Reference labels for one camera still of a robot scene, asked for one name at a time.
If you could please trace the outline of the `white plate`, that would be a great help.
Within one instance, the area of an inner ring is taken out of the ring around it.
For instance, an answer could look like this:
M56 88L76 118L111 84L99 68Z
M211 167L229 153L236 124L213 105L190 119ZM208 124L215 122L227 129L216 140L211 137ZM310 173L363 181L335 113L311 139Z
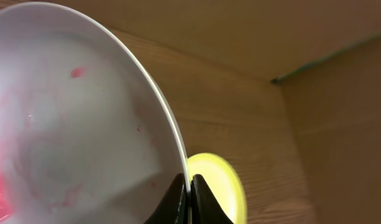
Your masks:
M185 162L160 88L111 31L59 4L0 10L1 223L145 223Z

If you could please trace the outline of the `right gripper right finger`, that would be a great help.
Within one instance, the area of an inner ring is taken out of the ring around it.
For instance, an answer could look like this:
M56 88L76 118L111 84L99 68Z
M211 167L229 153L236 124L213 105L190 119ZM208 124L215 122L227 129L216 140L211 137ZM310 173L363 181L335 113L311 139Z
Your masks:
M233 224L200 174L191 181L191 206L194 224Z

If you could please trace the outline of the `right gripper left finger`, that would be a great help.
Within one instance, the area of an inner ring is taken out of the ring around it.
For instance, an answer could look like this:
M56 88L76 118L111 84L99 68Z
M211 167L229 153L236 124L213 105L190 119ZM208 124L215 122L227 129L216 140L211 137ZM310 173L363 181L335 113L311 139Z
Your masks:
M188 204L185 176L177 174L159 205L144 224L186 224Z

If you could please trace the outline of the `yellow green plate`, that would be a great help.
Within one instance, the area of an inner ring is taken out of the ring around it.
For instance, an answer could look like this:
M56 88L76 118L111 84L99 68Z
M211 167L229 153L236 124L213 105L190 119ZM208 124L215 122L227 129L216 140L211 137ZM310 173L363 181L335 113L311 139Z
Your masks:
M228 161L216 154L199 153L188 158L188 171L190 176L203 176L223 212L234 224L247 223L244 188Z

